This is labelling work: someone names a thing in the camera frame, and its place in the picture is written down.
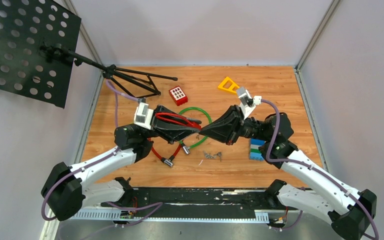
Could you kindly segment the silver keys of green lock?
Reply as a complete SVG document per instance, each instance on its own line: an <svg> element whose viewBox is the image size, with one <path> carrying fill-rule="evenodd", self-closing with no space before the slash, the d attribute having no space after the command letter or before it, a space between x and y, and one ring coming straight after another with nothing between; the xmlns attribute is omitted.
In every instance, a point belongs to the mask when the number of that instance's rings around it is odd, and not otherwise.
<svg viewBox="0 0 384 240"><path fill-rule="evenodd" d="M216 154L213 155L213 158L214 159L218 158L219 161L221 162L222 161L222 153L221 152L217 152Z"/></svg>

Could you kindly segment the green cable lock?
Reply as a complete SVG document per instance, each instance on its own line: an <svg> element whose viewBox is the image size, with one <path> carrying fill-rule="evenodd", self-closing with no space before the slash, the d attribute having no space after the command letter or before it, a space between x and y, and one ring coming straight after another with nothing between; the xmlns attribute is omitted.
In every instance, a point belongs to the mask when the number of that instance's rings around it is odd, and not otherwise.
<svg viewBox="0 0 384 240"><path fill-rule="evenodd" d="M180 115L183 115L184 113L186 112L189 112L189 111L198 111L198 112L201 112L203 113L206 117L207 117L207 120L209 123L212 123L212 118L210 117L210 115L205 111L203 110L202 108L199 108L199 107L187 107L187 108L184 108L183 110L181 110L179 112ZM195 148L195 147L198 147L199 145L201 145L202 143L204 143L206 140L207 140L207 136L203 137L201 140L199 140L197 143L194 143L192 144L191 146L187 146L184 144L183 141L180 141L180 146L182 148L182 150L184 151L184 153L186 155L189 155L190 154L190 149L192 148Z"/></svg>

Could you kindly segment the red cable lock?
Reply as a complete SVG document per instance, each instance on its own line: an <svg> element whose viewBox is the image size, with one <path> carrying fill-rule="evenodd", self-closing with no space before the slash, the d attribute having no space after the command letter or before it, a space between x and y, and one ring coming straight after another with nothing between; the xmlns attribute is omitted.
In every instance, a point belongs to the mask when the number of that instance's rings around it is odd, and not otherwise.
<svg viewBox="0 0 384 240"><path fill-rule="evenodd" d="M179 143L177 148L175 149L175 151L173 152L173 154L169 158L165 158L165 157L161 156L155 150L154 146L151 147L151 151L163 164L165 164L166 166L172 168L174 166L174 159L176 158L176 156L180 152L181 148L182 148L182 144Z"/></svg>

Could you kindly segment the silver keys of red lock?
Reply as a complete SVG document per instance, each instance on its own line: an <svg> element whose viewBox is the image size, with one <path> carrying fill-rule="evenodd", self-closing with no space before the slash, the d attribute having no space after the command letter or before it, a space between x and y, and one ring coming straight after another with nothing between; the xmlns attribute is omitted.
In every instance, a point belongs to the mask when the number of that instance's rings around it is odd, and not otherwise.
<svg viewBox="0 0 384 240"><path fill-rule="evenodd" d="M214 156L213 155L211 155L210 153L207 153L207 152L205 152L205 151L203 151L203 154L204 154L204 157L206 158L206 159L212 159Z"/></svg>

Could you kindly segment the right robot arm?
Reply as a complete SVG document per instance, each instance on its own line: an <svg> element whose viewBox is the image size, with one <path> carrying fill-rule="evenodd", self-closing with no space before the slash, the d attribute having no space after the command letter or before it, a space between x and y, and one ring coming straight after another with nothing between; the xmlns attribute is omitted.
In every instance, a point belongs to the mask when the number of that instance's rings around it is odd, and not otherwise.
<svg viewBox="0 0 384 240"><path fill-rule="evenodd" d="M270 208L283 205L309 213L329 224L345 240L380 238L374 221L376 194L344 183L307 157L290 141L293 130L286 113L276 109L261 121L245 117L242 109L233 105L200 133L227 145L241 137L264 141L259 152L265 161L312 189L309 193L277 179L266 190L265 201Z"/></svg>

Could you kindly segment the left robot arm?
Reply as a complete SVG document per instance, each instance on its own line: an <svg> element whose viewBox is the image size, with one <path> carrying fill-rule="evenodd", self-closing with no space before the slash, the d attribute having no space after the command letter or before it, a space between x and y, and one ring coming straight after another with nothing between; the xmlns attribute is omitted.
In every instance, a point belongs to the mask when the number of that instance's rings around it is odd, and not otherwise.
<svg viewBox="0 0 384 240"><path fill-rule="evenodd" d="M160 137L174 144L198 133L201 121L185 117L162 105L150 109L141 103L135 110L133 122L114 130L115 147L84 162L56 164L42 190L41 216L46 221L67 220L80 209L103 202L129 206L133 193L120 179L96 182L110 173L135 164L151 152L152 138Z"/></svg>

